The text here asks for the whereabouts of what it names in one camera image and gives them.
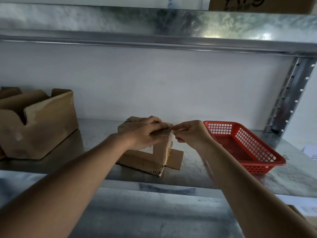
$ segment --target red basket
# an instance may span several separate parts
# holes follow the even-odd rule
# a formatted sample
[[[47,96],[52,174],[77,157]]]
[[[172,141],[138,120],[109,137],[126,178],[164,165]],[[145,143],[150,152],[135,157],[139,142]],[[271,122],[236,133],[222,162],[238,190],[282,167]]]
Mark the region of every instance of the red basket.
[[[206,128],[251,174],[266,174],[286,160],[243,125],[235,122],[204,121]]]

